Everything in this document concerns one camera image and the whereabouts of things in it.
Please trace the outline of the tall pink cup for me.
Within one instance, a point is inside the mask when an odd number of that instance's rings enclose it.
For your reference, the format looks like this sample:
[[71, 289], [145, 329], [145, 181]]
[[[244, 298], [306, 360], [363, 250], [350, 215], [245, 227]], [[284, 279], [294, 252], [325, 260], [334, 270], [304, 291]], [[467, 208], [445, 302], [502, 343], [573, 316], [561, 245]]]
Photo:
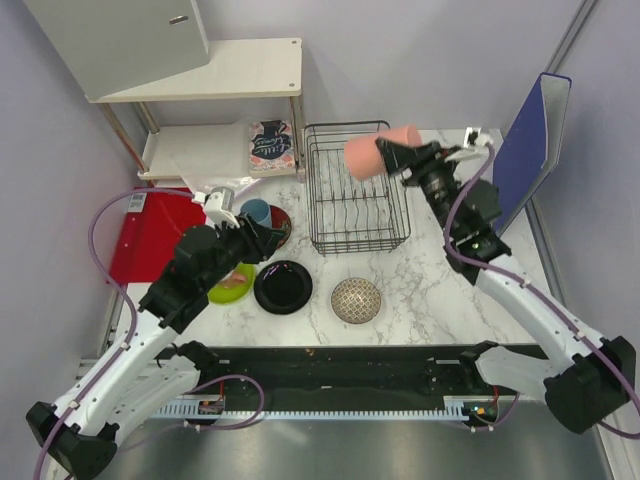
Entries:
[[378, 138], [411, 147], [422, 144], [421, 135], [415, 125], [381, 130], [375, 134], [348, 140], [344, 147], [344, 158], [349, 173], [356, 180], [366, 180], [385, 172], [384, 161], [376, 146]]

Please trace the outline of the blue cup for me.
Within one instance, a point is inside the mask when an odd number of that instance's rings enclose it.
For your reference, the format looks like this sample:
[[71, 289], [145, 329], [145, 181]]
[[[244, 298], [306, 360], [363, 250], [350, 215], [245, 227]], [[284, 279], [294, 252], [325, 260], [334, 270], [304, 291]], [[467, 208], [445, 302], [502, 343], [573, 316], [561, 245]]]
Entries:
[[240, 208], [240, 213], [250, 217], [261, 226], [267, 228], [271, 228], [273, 226], [271, 205], [261, 198], [254, 198], [244, 202]]

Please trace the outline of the red floral plate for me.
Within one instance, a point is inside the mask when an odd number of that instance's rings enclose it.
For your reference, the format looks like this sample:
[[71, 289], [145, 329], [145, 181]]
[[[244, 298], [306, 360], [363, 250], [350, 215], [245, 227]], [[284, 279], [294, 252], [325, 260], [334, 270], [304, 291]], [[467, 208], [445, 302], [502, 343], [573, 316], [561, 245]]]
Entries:
[[285, 210], [283, 210], [282, 208], [276, 205], [270, 206], [270, 212], [271, 212], [272, 228], [281, 230], [284, 232], [284, 237], [279, 241], [277, 246], [277, 248], [280, 249], [282, 246], [284, 246], [287, 243], [287, 241], [290, 238], [290, 235], [293, 230], [292, 221], [289, 214]]

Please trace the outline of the pink mug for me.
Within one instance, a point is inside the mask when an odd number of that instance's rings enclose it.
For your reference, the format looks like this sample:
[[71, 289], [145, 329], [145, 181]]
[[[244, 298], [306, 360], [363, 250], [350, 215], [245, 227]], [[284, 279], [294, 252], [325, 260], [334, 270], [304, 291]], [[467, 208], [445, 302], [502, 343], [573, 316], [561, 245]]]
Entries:
[[232, 271], [227, 276], [225, 276], [220, 282], [219, 285], [222, 288], [230, 289], [235, 288], [238, 285], [243, 285], [247, 282], [248, 277], [242, 272], [238, 272], [237, 270]]

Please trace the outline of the black plate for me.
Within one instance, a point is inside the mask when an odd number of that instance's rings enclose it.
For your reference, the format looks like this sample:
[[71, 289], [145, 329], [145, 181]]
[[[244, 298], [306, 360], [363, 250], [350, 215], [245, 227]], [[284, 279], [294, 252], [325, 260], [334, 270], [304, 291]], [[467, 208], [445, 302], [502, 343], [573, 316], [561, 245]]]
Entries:
[[256, 275], [253, 291], [262, 309], [275, 315], [289, 315], [308, 303], [313, 280], [300, 263], [280, 260], [266, 265]]

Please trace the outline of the green plate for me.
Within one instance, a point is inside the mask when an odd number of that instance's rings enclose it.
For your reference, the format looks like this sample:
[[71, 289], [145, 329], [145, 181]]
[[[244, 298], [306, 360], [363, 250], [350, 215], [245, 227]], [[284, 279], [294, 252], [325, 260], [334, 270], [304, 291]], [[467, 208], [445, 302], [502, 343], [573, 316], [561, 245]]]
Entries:
[[243, 299], [252, 289], [256, 277], [256, 268], [251, 264], [239, 264], [233, 272], [244, 278], [243, 283], [228, 285], [226, 280], [213, 287], [208, 292], [211, 303], [227, 305]]

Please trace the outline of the black wire dish rack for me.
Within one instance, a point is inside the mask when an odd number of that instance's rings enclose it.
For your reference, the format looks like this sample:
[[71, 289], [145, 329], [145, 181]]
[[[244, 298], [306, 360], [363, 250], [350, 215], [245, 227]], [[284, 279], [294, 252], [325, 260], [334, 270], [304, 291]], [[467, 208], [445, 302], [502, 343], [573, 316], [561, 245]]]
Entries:
[[321, 255], [392, 251], [411, 234], [406, 189], [398, 178], [354, 179], [347, 142], [381, 133], [384, 120], [326, 122], [304, 129], [310, 240]]

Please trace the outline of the patterned bowl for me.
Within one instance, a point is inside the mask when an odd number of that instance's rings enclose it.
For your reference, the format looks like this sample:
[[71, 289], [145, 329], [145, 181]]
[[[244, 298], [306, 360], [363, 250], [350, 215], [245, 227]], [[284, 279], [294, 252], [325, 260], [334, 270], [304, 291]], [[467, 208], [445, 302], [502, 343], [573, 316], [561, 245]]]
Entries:
[[371, 281], [351, 277], [334, 288], [330, 302], [333, 312], [340, 320], [361, 325], [368, 323], [379, 313], [382, 297]]

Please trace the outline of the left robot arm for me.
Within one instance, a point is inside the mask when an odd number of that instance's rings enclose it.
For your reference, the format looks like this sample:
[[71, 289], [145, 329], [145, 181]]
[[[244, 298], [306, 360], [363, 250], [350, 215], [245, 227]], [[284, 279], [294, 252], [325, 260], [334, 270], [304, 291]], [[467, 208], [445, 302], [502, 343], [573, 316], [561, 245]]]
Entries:
[[200, 225], [184, 232], [172, 259], [140, 301], [138, 311], [155, 316], [142, 331], [133, 319], [128, 331], [100, 358], [93, 369], [54, 403], [36, 403], [27, 422], [42, 447], [76, 479], [93, 479], [115, 453], [114, 441], [101, 437], [101, 419], [150, 360], [207, 307], [208, 292], [239, 264], [269, 259], [285, 234], [247, 216], [235, 225]]

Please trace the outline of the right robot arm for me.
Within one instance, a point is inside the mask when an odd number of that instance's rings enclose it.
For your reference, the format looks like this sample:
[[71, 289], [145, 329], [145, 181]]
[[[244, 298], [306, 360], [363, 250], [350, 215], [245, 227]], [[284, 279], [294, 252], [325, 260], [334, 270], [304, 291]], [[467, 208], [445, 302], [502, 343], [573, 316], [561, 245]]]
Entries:
[[445, 148], [438, 142], [411, 147], [375, 142], [386, 173], [421, 189], [443, 230], [449, 265], [490, 296], [544, 352], [542, 359], [492, 342], [477, 345], [458, 368], [458, 381], [477, 394], [505, 387], [546, 404], [569, 431], [602, 425], [627, 403], [637, 405], [636, 351], [623, 337], [606, 339], [525, 275], [491, 223], [465, 200], [496, 156], [490, 136], [475, 145]]

